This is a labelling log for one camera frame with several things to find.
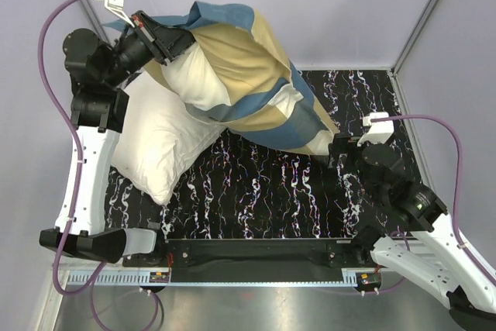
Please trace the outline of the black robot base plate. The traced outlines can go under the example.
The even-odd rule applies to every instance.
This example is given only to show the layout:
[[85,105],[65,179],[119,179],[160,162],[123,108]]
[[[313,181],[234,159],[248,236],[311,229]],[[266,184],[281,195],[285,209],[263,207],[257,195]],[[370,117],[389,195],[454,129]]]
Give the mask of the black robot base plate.
[[178,287],[352,288],[373,270],[370,254],[341,239],[167,240],[156,252],[124,258],[126,267],[169,270]]

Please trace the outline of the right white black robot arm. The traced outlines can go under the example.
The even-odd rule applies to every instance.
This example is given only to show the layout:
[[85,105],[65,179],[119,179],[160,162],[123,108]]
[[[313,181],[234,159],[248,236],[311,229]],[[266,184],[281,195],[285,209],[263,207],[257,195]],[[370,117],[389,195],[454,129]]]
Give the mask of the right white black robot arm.
[[453,226],[455,216],[429,187],[412,181],[405,163],[386,143],[365,143],[338,134],[329,145],[331,157],[346,155],[373,205],[430,249],[436,266],[406,250],[382,226],[366,225],[345,249],[361,266],[373,262],[396,271],[445,306],[465,330],[495,328],[494,268]]

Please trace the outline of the blue beige patchwork pillowcase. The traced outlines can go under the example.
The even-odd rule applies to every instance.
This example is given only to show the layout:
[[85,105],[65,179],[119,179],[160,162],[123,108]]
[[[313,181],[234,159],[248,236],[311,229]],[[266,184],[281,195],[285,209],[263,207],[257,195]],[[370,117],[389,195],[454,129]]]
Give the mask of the blue beige patchwork pillowcase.
[[[208,111],[181,99],[191,116],[220,123],[273,150],[329,155],[328,145],[339,130],[257,10],[196,1],[187,15],[157,16],[155,21],[189,31],[229,94],[230,105]],[[144,69],[172,91],[162,65],[151,61]]]

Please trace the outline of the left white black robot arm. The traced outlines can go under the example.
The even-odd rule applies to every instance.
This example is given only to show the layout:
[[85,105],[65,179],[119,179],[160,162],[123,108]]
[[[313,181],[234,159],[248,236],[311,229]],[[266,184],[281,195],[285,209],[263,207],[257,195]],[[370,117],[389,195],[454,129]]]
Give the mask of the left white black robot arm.
[[129,102],[120,84],[151,61],[176,60],[194,41],[186,29],[162,25],[142,11],[133,14],[114,45],[89,29],[66,36],[73,151],[64,201],[54,226],[40,232],[42,247],[106,263],[136,254],[152,266],[166,260],[167,247],[155,230],[106,227],[105,194]]

